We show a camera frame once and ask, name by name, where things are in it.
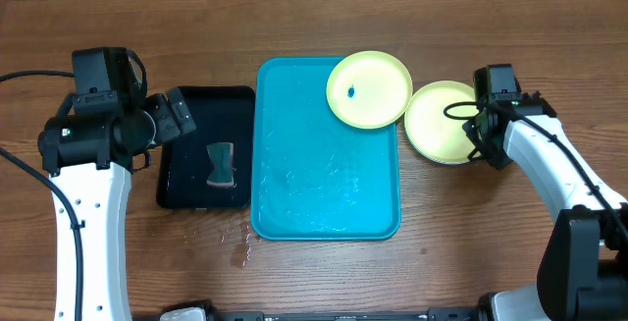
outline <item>pale yellow plate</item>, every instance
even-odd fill
[[[327,81],[327,101],[345,123],[377,129],[396,121],[412,96],[412,78],[395,57],[362,51],[340,61]]]
[[[429,83],[417,90],[405,112],[405,132],[412,145],[421,154],[442,164],[463,164],[474,146],[467,138],[464,121],[448,119],[443,114],[445,106],[459,101],[474,101],[473,88],[467,84],[441,80]],[[478,110],[473,106],[460,106],[449,111],[456,116],[473,116]]]

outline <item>turquoise plastic tray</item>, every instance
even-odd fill
[[[381,240],[401,223],[396,125],[355,129],[327,103],[340,57],[278,58],[257,76],[251,224],[270,240]]]

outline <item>sponge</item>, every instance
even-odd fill
[[[207,145],[209,160],[214,169],[207,178],[210,187],[235,187],[234,181],[234,144],[228,142]]]

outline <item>wood grain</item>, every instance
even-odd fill
[[[73,50],[102,45],[136,51],[151,92],[254,86],[258,68],[277,56],[382,50],[404,62],[415,88],[470,82],[478,68],[512,63],[591,166],[628,193],[627,7],[628,0],[11,1],[0,28],[0,73],[69,71]],[[71,80],[52,78],[1,84],[0,145],[39,168],[37,135],[72,89]],[[160,209],[157,163],[135,175],[131,309],[209,297],[223,310],[421,310],[474,304],[483,293],[533,282],[552,224],[521,170],[431,163],[402,125],[398,140],[403,221],[387,241],[259,240],[247,211]],[[50,320],[50,192],[7,163],[0,178],[0,319]],[[250,260],[233,266],[245,259],[243,243]]]

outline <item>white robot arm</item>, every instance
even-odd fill
[[[73,204],[84,227],[80,229],[83,255],[82,319],[131,321],[127,294],[125,218],[131,191],[131,173],[112,163],[61,168],[50,180]],[[70,219],[53,194],[57,218],[57,304],[55,320],[75,319],[77,257]]]
[[[537,125],[556,135],[578,159],[591,180],[600,187],[601,194],[614,209],[620,209],[626,199],[608,187],[589,167],[562,130],[557,118],[547,115],[528,116]],[[562,209],[584,205],[593,210],[604,210],[600,202],[582,180],[565,154],[544,135],[523,121],[510,122],[506,128],[503,149],[519,164],[546,204],[553,221]]]
[[[626,199],[608,187],[587,165],[567,139],[557,118],[537,115],[528,119],[555,134],[578,159],[591,180],[600,187],[608,203],[614,209],[621,208],[621,203]],[[554,222],[562,209],[572,209],[576,205],[604,210],[565,154],[528,124],[522,121],[508,123],[503,149],[526,173]],[[541,306],[536,284],[496,294],[491,300],[491,308],[495,321],[550,321]]]
[[[503,169],[513,160],[526,173],[554,221],[537,284],[480,299],[494,321],[628,318],[628,206],[587,165],[539,93],[522,93],[510,65],[474,74],[479,114],[462,126],[469,154]],[[619,250],[599,261],[600,242]]]

